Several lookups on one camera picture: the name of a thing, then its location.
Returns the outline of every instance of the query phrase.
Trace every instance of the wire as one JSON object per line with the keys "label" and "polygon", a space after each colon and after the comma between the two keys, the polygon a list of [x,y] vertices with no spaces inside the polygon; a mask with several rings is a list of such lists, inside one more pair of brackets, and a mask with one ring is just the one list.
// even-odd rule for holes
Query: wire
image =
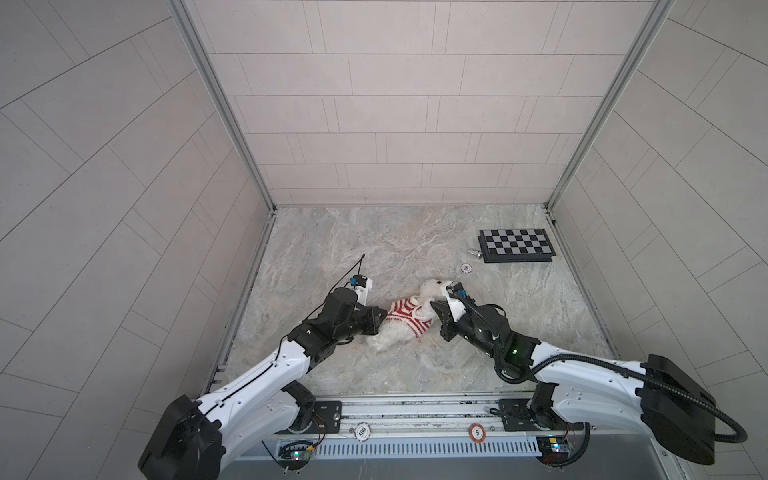
{"label": "wire", "polygon": [[588,423],[584,422],[584,441],[581,443],[581,447],[574,453],[573,455],[569,456],[567,459],[560,463],[547,463],[546,459],[544,464],[548,467],[554,467],[554,468],[562,468],[570,465],[571,463],[576,462],[578,459],[581,458],[581,456],[584,454],[584,452],[587,451],[587,446],[589,445],[589,435],[590,435],[590,426]]}
{"label": "wire", "polygon": [[261,441],[261,445],[264,445],[264,448],[266,449],[266,452],[270,454],[270,457],[272,457],[272,460],[275,461],[278,467],[282,468],[283,466],[280,464],[280,462],[277,461],[277,458],[275,458],[275,455],[272,455],[272,452],[270,451],[270,448],[266,446],[266,443],[264,441]]}
{"label": "wire", "polygon": [[674,387],[665,382],[662,382],[661,380],[655,379],[653,377],[649,377],[648,375],[644,375],[643,373],[635,372],[634,370],[624,368],[623,366],[614,365],[604,360],[593,359],[590,356],[583,356],[575,353],[561,353],[559,355],[553,355],[548,359],[542,360],[539,364],[537,364],[537,366],[529,370],[528,373],[524,374],[523,376],[517,379],[510,379],[504,376],[499,376],[499,377],[507,383],[511,383],[512,385],[517,385],[519,383],[523,383],[529,379],[534,378],[534,376],[537,373],[539,373],[544,367],[547,367],[555,362],[565,362],[566,360],[590,363],[592,365],[596,365],[596,366],[603,367],[604,369],[608,369],[612,372],[616,372],[625,378],[633,378],[633,379],[641,380],[642,382],[645,382],[648,385],[655,386],[659,389],[662,389],[671,393],[672,395],[680,397],[686,400],[687,402],[694,404],[695,406],[699,407],[705,412],[711,413],[718,419],[722,420],[726,425],[731,427],[731,429],[734,431],[732,435],[724,435],[721,433],[716,433],[715,442],[742,443],[742,442],[745,442],[747,439],[746,430],[744,430],[744,428],[741,425],[739,425],[739,423],[736,422],[736,420],[730,418],[728,415],[726,415],[725,412],[719,410],[717,407],[711,405],[710,403],[699,400],[698,398],[692,396],[690,393],[686,392],[685,390],[678,389],[677,387]]}

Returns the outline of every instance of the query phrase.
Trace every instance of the white plush dog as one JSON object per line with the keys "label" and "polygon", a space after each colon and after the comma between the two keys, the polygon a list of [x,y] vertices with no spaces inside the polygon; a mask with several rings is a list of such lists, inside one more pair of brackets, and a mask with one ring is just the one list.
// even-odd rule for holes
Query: white plush dog
{"label": "white plush dog", "polygon": [[418,296],[392,302],[379,327],[379,335],[366,337],[368,344],[381,352],[397,342],[406,342],[423,335],[438,319],[429,302],[443,297],[443,283],[445,281],[427,280],[419,288]]}

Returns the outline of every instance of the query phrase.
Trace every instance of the marble floor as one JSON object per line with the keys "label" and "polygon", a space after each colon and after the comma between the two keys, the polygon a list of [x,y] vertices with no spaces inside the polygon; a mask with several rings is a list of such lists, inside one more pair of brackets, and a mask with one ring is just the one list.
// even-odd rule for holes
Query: marble floor
{"label": "marble floor", "polygon": [[[551,263],[483,263],[478,230],[547,228]],[[538,205],[282,208],[227,360],[234,379],[272,352],[325,298],[361,254],[373,279],[368,303],[384,309],[415,295],[429,278],[461,280],[478,304],[504,307],[513,330],[566,349],[611,356]],[[462,273],[462,263],[472,265]],[[336,352],[301,382],[315,395],[491,392],[528,389],[502,382],[493,362],[439,325],[420,339],[375,353],[363,338]]]}

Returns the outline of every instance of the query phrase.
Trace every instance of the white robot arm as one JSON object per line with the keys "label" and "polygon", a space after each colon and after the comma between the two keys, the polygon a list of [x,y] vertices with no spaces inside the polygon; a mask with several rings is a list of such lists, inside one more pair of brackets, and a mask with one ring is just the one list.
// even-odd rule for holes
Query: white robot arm
{"label": "white robot arm", "polygon": [[[315,397],[297,380],[330,356],[339,342],[376,335],[386,317],[385,310],[365,305],[370,279],[358,274],[349,283],[351,289],[329,292],[317,318],[301,322],[243,375],[196,402],[186,396],[172,402],[139,460],[144,476],[214,480],[267,436],[285,429],[303,431],[313,417]],[[432,307],[446,341],[463,336],[494,359],[497,375],[506,382],[537,383],[524,408],[494,409],[499,415],[532,420],[551,430],[583,423],[588,434],[589,423],[596,423],[637,432],[705,465],[714,462],[715,441],[746,440],[741,426],[664,357],[624,362],[568,352],[512,331],[500,307],[477,306],[460,283],[444,286],[443,295]],[[716,435],[716,417],[736,434]],[[587,444],[588,437],[579,452],[549,465],[575,462]]]}

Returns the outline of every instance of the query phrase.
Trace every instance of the checkered board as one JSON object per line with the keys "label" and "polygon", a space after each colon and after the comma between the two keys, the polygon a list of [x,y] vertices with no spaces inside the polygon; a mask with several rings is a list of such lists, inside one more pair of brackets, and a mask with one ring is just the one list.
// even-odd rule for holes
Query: checkered board
{"label": "checkered board", "polygon": [[483,260],[501,262],[551,262],[552,243],[544,229],[480,230]]}

